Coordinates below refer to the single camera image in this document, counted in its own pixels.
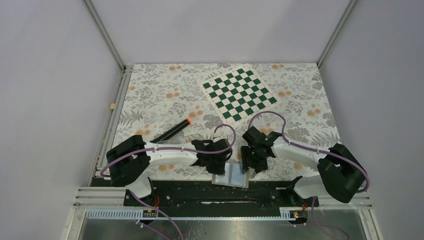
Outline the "grey leather card holder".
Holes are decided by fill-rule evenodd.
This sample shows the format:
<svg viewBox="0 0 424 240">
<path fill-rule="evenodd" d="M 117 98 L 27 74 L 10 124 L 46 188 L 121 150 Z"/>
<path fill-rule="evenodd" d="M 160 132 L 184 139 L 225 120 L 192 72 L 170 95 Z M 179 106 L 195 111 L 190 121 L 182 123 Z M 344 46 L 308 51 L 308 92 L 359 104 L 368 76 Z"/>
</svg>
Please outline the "grey leather card holder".
<svg viewBox="0 0 424 240">
<path fill-rule="evenodd" d="M 243 173 L 243 166 L 240 163 L 226 163 L 224 170 L 223 175 L 212 175 L 211 183 L 213 185 L 247 189 L 249 181 L 256 176 L 251 169 Z"/>
</svg>

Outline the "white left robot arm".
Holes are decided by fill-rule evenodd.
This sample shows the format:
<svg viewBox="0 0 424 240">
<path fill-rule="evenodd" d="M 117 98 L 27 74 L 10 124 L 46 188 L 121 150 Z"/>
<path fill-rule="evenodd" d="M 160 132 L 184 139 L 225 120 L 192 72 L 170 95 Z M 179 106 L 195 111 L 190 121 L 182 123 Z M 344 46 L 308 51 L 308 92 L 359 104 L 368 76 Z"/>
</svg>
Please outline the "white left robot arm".
<svg viewBox="0 0 424 240">
<path fill-rule="evenodd" d="M 232 144 L 227 139 L 158 144 L 133 135 L 107 152 L 107 165 L 99 174 L 110 178 L 112 186 L 125 187 L 142 205 L 148 206 L 155 200 L 151 181 L 145 173 L 149 167 L 195 166 L 204 167 L 210 174 L 223 175 L 232 152 Z"/>
</svg>

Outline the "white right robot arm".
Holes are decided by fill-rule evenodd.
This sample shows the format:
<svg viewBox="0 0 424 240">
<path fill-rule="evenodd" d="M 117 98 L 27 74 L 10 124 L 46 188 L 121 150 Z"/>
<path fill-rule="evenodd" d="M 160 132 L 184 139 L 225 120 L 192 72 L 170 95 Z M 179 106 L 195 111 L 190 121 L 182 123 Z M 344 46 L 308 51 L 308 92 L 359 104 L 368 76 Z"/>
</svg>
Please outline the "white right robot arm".
<svg viewBox="0 0 424 240">
<path fill-rule="evenodd" d="M 342 144 L 336 143 L 327 149 L 302 145 L 285 138 L 281 133 L 260 132 L 254 126 L 244 134 L 246 146 L 240 148 L 242 172 L 268 170 L 269 158 L 289 159 L 305 165 L 319 174 L 297 176 L 275 199 L 293 206 L 318 196 L 330 196 L 341 203 L 349 203 L 354 195 L 369 184 L 367 173 Z"/>
</svg>

